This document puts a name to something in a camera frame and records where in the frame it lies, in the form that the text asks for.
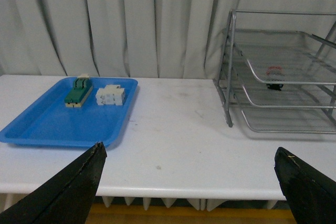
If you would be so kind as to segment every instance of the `white curtain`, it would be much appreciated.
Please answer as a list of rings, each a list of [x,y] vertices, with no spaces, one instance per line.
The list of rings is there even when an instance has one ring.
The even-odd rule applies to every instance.
[[[0,0],[0,74],[214,78],[231,8],[336,12],[336,0]],[[303,27],[325,35],[334,19]]]

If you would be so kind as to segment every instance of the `black object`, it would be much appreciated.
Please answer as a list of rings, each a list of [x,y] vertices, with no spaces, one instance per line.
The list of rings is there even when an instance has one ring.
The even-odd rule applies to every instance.
[[[107,157],[103,143],[88,149],[34,192],[0,214],[0,224],[84,224]]]
[[[298,224],[336,223],[335,181],[282,147],[275,155],[275,172]]]
[[[272,90],[279,90],[281,91],[282,87],[284,86],[283,84],[266,84],[268,89],[272,89]]]

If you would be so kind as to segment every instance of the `blue tray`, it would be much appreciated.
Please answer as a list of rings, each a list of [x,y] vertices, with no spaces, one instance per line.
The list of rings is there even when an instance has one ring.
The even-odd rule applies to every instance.
[[[134,79],[91,78],[93,91],[81,108],[67,108],[64,98],[75,77],[57,82],[0,132],[0,141],[29,146],[91,147],[114,142],[127,119],[138,82]],[[125,88],[121,106],[97,105],[96,93],[108,84]]]

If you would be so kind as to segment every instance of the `metal wire rack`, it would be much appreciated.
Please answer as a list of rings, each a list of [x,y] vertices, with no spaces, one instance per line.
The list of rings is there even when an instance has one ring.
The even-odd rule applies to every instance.
[[[336,22],[323,39],[302,31],[236,29],[237,13],[336,16],[230,11],[214,80],[228,126],[234,97],[255,132],[336,134]]]

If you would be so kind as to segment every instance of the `desk organizer tray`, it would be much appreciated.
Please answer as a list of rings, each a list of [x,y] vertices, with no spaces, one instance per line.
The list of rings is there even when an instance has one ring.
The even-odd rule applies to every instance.
[[[80,108],[67,108],[64,98],[76,78],[57,82],[0,132],[0,141],[27,146],[91,147],[117,140],[130,112],[138,82],[134,79],[90,78],[93,91]],[[108,84],[125,88],[123,105],[97,105],[96,93]]]
[[[255,132],[336,134],[334,18],[324,39],[296,30],[237,29],[237,13],[336,17],[336,13],[230,11],[214,81],[228,126],[233,126],[229,108],[237,103]]]

